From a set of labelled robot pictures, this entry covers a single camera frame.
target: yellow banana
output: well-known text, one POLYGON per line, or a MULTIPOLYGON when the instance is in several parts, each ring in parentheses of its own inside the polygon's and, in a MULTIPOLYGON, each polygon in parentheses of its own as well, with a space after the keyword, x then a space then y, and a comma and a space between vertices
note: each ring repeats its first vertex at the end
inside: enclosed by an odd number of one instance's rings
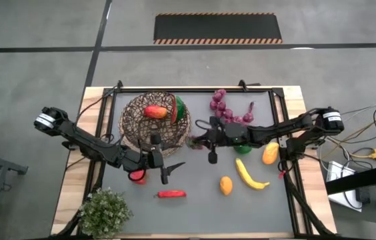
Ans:
POLYGON ((264 189, 266 186, 269 185, 269 182, 268 183, 258 183, 256 181, 254 181, 249 173, 247 172, 246 170, 246 167, 244 166, 243 162, 241 161, 240 158, 236 158, 235 159, 235 166, 237 167, 237 170, 240 174, 240 177, 242 178, 242 180, 251 188, 253 189, 256 189, 256 190, 261 190, 261 189, 264 189))

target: green plant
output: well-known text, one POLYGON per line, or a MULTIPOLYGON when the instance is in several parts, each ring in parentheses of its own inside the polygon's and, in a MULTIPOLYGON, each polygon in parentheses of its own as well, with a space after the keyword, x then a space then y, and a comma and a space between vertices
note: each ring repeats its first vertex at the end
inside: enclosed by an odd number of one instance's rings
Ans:
POLYGON ((87 197, 80 207, 80 226, 84 234, 95 239, 114 237, 133 216, 122 193, 98 189, 87 197))

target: concrete floor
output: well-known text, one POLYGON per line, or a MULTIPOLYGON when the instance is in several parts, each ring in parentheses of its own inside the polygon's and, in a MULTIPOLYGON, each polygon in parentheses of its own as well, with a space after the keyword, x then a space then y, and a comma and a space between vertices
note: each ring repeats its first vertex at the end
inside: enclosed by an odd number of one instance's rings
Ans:
MULTIPOLYGON (((93 46, 104 4, 0 0, 0 47, 93 46)), ((376 0, 114 0, 103 45, 151 44, 153 16, 172 11, 272 11, 285 43, 376 42, 376 0)), ((68 152, 61 138, 36 131, 33 120, 44 106, 75 118, 90 59, 91 53, 0 53, 0 157, 29 166, 26 176, 8 176, 13 188, 0 200, 0 239, 48 236, 68 152)), ((101 53, 93 86, 118 80, 234 85, 240 79, 300 85, 308 109, 331 105, 344 112, 376 103, 376 49, 101 53)), ((344 135, 370 122, 371 114, 350 120, 344 135)), ((376 140, 348 149, 360 147, 376 147, 376 140)), ((334 153, 326 160, 343 158, 334 153)), ((350 220, 349 211, 333 208, 338 232, 376 239, 376 225, 350 220)))

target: red pepper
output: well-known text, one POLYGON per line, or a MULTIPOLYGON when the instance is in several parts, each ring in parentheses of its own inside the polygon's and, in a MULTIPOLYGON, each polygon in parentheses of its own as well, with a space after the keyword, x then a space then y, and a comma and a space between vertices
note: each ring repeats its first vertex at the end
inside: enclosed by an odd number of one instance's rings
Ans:
POLYGON ((159 198, 164 197, 186 197, 187 193, 182 190, 168 190, 168 191, 160 191, 157 193, 159 198))
POLYGON ((133 183, 144 185, 147 183, 147 180, 145 178, 147 177, 147 173, 145 173, 145 176, 142 177, 144 170, 134 171, 130 173, 130 178, 137 180, 132 181, 133 183))

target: gray mat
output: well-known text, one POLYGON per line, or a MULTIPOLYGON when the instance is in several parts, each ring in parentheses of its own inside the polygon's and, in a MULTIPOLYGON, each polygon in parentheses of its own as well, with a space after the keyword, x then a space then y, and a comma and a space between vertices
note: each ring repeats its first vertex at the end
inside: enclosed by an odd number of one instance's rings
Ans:
MULTIPOLYGON (((136 97, 136 93, 117 95, 112 134, 119 137, 118 121, 124 106, 136 97)), ((201 135, 202 130, 194 125, 196 119, 208 119, 212 112, 209 102, 212 93, 178 93, 191 113, 191 134, 201 135)), ((228 93, 227 107, 235 115, 247 111, 250 101, 255 101, 255 120, 252 125, 273 124, 268 93, 228 93)), ((261 162, 263 148, 254 149, 248 155, 239 155, 233 148, 217 150, 218 163, 207 161, 208 150, 192 150, 183 146, 165 159, 166 166, 186 161, 172 172, 169 184, 162 185, 160 171, 148 170, 146 185, 137 185, 127 178, 122 169, 106 166, 103 187, 125 192, 125 198, 134 217, 126 223, 123 233, 258 233, 292 232, 285 186, 278 178, 277 164, 261 162), (240 157, 252 178, 267 182, 270 186, 257 191, 241 180, 235 168, 235 158, 240 157), (219 180, 229 176, 233 192, 225 197, 219 190, 219 180), (187 198, 158 199, 158 191, 181 189, 187 198)))

